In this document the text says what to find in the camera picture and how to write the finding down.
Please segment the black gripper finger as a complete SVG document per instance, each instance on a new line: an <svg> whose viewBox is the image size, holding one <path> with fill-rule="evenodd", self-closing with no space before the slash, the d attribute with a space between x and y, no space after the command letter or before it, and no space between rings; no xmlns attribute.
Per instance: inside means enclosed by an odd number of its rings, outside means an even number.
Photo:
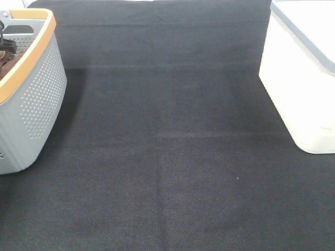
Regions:
<svg viewBox="0 0 335 251"><path fill-rule="evenodd" d="M0 21L1 24L1 51L9 51L9 52L16 52L17 51L17 44L14 40L5 39L3 36L3 30L5 28L4 23Z"/></svg>

